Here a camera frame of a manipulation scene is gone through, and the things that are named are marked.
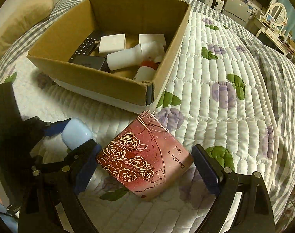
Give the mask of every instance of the screw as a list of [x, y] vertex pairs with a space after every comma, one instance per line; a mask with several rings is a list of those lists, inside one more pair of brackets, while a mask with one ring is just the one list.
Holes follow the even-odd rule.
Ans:
[[254, 172], [253, 174], [254, 174], [254, 176], [257, 177], [257, 178], [260, 178], [260, 177], [261, 177], [261, 174], [260, 174], [259, 172]]
[[33, 172], [33, 176], [38, 176], [40, 174], [40, 171], [39, 170], [35, 170], [34, 172]]
[[62, 172], [68, 172], [71, 168], [69, 166], [62, 167]]
[[232, 169], [230, 167], [225, 167], [224, 168], [224, 172], [231, 173], [232, 172]]

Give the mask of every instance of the pillow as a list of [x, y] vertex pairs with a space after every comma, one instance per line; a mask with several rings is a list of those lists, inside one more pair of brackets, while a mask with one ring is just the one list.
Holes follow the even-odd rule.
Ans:
[[25, 0], [0, 27], [0, 60], [8, 48], [38, 22], [49, 16], [56, 0]]

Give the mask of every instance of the desk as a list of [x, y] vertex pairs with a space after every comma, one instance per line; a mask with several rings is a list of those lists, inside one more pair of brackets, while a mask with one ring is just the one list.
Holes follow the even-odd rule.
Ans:
[[285, 47], [284, 43], [278, 38], [279, 35], [274, 34], [274, 32], [272, 32], [271, 29], [258, 18], [254, 17], [249, 20], [246, 29], [255, 35], [256, 38], [258, 38], [261, 32], [263, 32], [285, 56], [289, 53], [289, 50]]

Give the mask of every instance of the remote control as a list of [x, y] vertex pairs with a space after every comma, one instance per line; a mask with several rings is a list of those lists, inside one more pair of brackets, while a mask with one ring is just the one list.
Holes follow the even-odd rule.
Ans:
[[101, 37], [105, 36], [103, 32], [93, 31], [90, 35], [81, 43], [74, 54], [69, 59], [69, 62], [73, 63], [73, 59], [77, 55], [88, 56], [93, 49], [100, 44]]

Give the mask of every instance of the romantic rose text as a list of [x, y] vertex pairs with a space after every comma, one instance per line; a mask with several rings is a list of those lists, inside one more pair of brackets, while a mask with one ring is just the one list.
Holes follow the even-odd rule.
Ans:
[[[176, 152], [178, 155], [181, 155], [182, 154], [182, 150], [178, 147], [178, 146], [174, 146], [174, 148], [176, 149]], [[185, 166], [183, 165], [183, 163], [174, 155], [174, 153], [171, 153], [171, 151], [168, 151], [168, 154], [170, 155], [170, 157], [176, 161], [180, 166], [181, 166], [181, 169], [183, 169]]]

